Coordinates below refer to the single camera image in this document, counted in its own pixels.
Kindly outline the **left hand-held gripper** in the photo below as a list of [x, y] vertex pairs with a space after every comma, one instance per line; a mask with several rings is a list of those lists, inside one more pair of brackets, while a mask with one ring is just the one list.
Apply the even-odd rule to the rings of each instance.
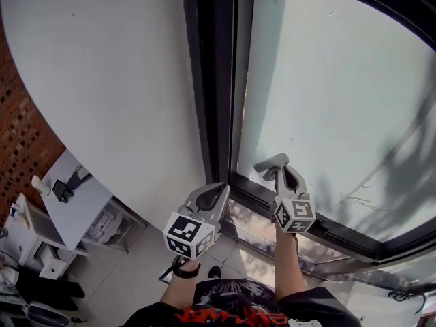
[[223, 182], [192, 191], [185, 206], [171, 214], [164, 228], [167, 249], [190, 260], [204, 254], [221, 236], [220, 221], [229, 194], [230, 187]]

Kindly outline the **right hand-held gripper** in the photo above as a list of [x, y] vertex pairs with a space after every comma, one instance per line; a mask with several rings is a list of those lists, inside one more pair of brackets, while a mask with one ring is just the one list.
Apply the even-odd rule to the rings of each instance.
[[272, 220], [286, 233], [304, 233], [316, 220], [304, 178], [289, 164], [275, 173], [276, 207]]

